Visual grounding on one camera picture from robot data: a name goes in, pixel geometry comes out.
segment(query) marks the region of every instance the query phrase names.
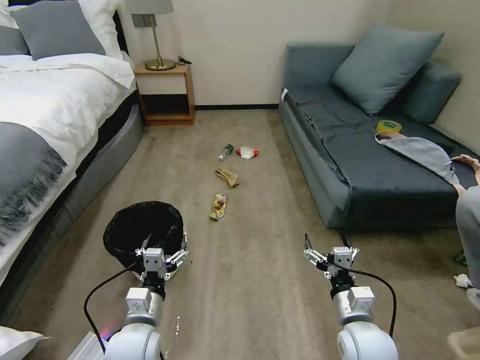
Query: wooden nightstand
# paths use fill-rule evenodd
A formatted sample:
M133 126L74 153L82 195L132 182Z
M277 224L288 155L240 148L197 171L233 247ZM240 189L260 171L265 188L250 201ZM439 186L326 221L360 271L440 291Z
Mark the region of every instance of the wooden nightstand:
M195 100L190 65L151 71L141 64L135 69L135 78L148 126L194 124Z

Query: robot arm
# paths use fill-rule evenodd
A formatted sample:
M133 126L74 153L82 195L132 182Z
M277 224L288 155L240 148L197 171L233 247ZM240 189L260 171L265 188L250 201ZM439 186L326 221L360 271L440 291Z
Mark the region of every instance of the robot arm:
M138 254L143 256L143 286L128 291L125 326L108 342L105 360L163 359L160 335L155 328L162 319L165 280L183 264L189 252L180 250L167 259L159 248L142 248Z
M337 337L342 360L398 360L393 339L372 323L371 308L375 302L372 289L356 286L349 274L348 269L358 252L357 248L342 246L334 247L330 254L321 254L312 249L305 234L305 257L323 271L331 283L330 296L335 304L338 323L343 326Z

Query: red wrapper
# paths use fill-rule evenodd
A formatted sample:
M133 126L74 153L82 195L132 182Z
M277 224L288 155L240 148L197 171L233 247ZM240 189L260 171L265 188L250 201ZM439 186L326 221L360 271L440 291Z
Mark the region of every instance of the red wrapper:
M242 146L236 152L244 159L251 159L259 155L258 150L252 149L251 147L247 146Z

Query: sofa armrest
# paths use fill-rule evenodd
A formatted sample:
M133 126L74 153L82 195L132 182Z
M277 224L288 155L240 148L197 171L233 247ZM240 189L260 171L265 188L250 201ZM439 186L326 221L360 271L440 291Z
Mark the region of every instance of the sofa armrest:
M291 42L286 46L283 87L317 87L330 82L354 45Z
M461 78L459 72L427 61L398 94L397 111L417 123L433 124Z

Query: snack wrapper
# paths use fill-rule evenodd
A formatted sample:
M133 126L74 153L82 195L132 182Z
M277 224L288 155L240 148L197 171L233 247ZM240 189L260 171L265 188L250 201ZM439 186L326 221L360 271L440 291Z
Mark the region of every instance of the snack wrapper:
M214 220L220 220L224 217L225 207L227 206L227 196L216 193L211 206L210 217Z
M247 146L242 146L236 152L244 159L251 159L259 155L258 150L252 149L251 147Z

